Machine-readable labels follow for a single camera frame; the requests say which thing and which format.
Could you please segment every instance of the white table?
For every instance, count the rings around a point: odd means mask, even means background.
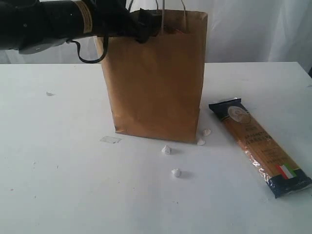
[[[312,176],[312,79],[297,63],[207,64],[203,147],[115,134],[100,65],[0,65],[0,76],[1,233],[312,232],[312,191],[274,199],[208,110],[242,97]]]

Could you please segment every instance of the pasta package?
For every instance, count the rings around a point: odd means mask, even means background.
[[[312,185],[311,178],[250,115],[241,99],[212,104],[209,108],[261,173],[275,198]]]

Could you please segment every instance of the italian flag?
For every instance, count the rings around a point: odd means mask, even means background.
[[[284,164],[282,166],[276,165],[276,168],[282,174],[284,179],[291,179],[297,176],[288,164]]]

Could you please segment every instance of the white crumb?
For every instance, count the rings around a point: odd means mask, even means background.
[[[210,129],[204,129],[204,131],[203,131],[204,137],[207,137],[207,136],[209,136],[210,134],[211,134],[211,130],[210,130]]]
[[[181,171],[179,168],[173,169],[171,172],[175,177],[179,177],[181,175]]]
[[[199,139],[198,141],[197,141],[197,145],[199,145],[199,146],[203,146],[203,145],[205,145],[206,144],[206,142],[203,140],[203,139]]]
[[[171,154],[171,148],[168,145],[165,145],[165,147],[161,151],[166,155]]]

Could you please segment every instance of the paper bag handle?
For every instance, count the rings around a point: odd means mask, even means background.
[[[187,16],[186,16],[186,7],[185,7],[185,4],[184,4],[184,1],[181,0],[181,3],[183,5],[183,10],[184,10],[184,27],[187,30]],[[165,0],[162,0],[162,20],[161,20],[161,34],[164,34],[164,23],[165,23]]]

